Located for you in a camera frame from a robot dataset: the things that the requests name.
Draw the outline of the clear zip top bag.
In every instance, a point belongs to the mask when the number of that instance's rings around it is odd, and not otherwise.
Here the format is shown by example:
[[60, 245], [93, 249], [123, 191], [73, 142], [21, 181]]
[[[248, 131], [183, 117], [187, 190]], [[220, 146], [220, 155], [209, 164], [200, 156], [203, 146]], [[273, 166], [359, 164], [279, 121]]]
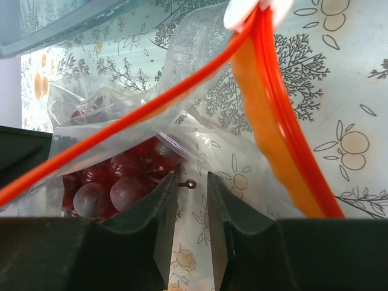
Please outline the clear zip top bag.
[[[179, 166], [178, 209], [170, 257], [166, 290], [213, 290], [213, 263], [207, 205], [207, 176], [224, 165], [236, 148], [228, 149], [226, 136], [204, 119], [191, 105], [174, 123], [163, 122], [166, 136], [189, 146], [194, 152], [190, 161]], [[20, 218], [57, 218], [59, 199], [64, 191], [59, 178], [39, 186], [35, 198], [28, 201]]]

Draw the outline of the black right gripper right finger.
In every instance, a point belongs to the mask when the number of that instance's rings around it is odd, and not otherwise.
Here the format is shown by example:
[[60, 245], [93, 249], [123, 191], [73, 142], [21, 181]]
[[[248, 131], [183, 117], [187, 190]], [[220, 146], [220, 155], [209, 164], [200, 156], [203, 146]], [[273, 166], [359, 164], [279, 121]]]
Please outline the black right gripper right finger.
[[387, 221], [272, 220], [207, 176], [216, 290], [386, 290]]

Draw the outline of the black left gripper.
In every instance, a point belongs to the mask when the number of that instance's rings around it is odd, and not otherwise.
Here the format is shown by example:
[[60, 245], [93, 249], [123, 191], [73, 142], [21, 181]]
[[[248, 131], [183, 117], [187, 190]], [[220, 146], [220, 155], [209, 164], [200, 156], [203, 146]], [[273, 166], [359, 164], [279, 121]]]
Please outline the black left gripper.
[[51, 133], [1, 126], [1, 187], [46, 161], [52, 136]]

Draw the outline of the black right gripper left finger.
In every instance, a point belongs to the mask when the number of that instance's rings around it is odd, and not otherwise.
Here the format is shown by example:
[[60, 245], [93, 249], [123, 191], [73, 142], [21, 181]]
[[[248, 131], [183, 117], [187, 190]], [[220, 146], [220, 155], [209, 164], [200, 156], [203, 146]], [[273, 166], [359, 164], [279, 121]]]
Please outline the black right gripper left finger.
[[165, 290], [178, 177], [125, 212], [87, 218], [1, 219], [2, 290]]

